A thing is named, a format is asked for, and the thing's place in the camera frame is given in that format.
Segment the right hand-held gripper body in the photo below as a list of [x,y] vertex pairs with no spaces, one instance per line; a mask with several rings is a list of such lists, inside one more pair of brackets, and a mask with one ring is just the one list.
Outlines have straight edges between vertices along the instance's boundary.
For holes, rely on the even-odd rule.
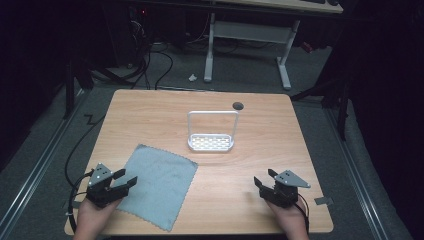
[[275,204],[278,207],[289,208],[298,201],[298,188],[310,188],[311,185],[300,178],[291,170],[278,173],[275,184],[269,187],[274,190],[273,194],[260,194],[260,197]]

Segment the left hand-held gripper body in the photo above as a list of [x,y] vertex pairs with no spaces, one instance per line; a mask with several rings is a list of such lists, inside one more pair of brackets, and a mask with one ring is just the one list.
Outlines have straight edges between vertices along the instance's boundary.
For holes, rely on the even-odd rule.
[[110,203],[122,199],[128,193],[119,193],[111,186],[113,171],[103,163],[98,163],[88,181],[86,198],[99,208],[104,208]]

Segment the grey cloth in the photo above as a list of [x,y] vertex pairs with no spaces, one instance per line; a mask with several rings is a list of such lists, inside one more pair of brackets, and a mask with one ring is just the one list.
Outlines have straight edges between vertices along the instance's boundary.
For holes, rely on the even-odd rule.
[[198,165],[172,152],[140,144],[124,169],[126,175],[116,180],[115,185],[133,177],[137,183],[118,209],[171,231]]

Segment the white towel rack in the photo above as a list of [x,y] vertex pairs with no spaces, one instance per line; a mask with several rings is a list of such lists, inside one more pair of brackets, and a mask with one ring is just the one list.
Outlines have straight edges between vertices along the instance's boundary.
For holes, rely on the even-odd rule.
[[228,152],[235,143],[239,112],[198,110],[187,113],[187,144],[194,152]]

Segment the person's right hand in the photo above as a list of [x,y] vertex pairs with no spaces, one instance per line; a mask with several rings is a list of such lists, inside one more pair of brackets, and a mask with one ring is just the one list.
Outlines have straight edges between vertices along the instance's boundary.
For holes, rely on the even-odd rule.
[[266,204],[275,214],[276,221],[288,240],[309,240],[304,217],[306,208],[301,200],[290,208],[281,208],[269,201]]

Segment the person's left hand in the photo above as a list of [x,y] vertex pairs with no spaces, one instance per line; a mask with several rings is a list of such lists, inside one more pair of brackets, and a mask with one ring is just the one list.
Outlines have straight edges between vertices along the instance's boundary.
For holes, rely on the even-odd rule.
[[98,208],[90,200],[84,199],[78,211],[73,240],[96,240],[120,203],[121,200],[116,200],[104,208]]

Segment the black stand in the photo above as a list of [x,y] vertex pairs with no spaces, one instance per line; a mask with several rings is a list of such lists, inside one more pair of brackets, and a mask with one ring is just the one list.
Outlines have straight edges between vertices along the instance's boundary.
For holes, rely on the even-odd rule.
[[72,58],[66,65],[66,101],[64,118],[68,119],[75,105],[75,82],[84,90],[91,90],[94,82],[91,77],[88,62],[82,58]]
[[337,107],[336,129],[343,141],[346,140],[345,124],[348,117],[349,88],[352,83],[350,60],[349,56],[333,49],[318,77],[317,83],[312,88],[290,97],[292,101],[299,101],[307,96],[322,96],[321,106],[323,108]]

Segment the dark computer tower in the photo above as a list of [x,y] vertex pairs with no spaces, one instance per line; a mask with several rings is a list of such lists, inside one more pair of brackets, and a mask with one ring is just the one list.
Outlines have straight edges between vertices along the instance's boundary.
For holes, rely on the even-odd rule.
[[103,3],[102,8],[117,65],[139,66],[149,47],[146,9],[117,1]]

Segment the white desk with metal legs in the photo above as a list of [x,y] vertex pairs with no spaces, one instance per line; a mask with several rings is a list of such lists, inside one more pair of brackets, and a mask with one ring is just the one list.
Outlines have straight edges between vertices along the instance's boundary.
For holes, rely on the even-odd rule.
[[291,83],[286,68],[286,61],[291,47],[297,35],[300,25],[300,17],[306,14],[318,16],[340,15],[344,9],[338,0],[203,0],[208,7],[235,7],[249,10],[286,11],[296,14],[293,20],[283,25],[259,24],[246,20],[216,20],[216,10],[209,15],[208,52],[206,55],[204,81],[211,82],[213,79],[214,65],[214,40],[216,38],[247,40],[256,42],[283,44],[281,56],[276,58],[282,86],[286,90],[291,89]]

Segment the metal floor rail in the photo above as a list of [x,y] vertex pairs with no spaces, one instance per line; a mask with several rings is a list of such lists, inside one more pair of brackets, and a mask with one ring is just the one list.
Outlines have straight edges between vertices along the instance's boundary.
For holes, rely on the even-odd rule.
[[89,90],[78,90],[75,106],[66,116],[65,93],[60,93],[30,128],[29,135],[0,173],[0,240],[9,238],[89,94]]
[[364,181],[358,171],[358,168],[354,162],[354,158],[351,154],[351,151],[347,145],[347,142],[342,139],[338,128],[337,128],[337,119],[334,112],[331,109],[323,110],[329,124],[332,128],[332,131],[337,139],[338,145],[343,154],[343,160],[347,167],[347,172],[349,179],[351,181],[352,187],[356,193],[357,199],[361,206],[361,209],[364,213],[364,216],[367,220],[367,223],[370,227],[372,235],[375,240],[388,240],[388,234],[385,227],[382,224],[382,221],[377,213],[376,206],[373,200],[370,197],[368,190],[364,184]]

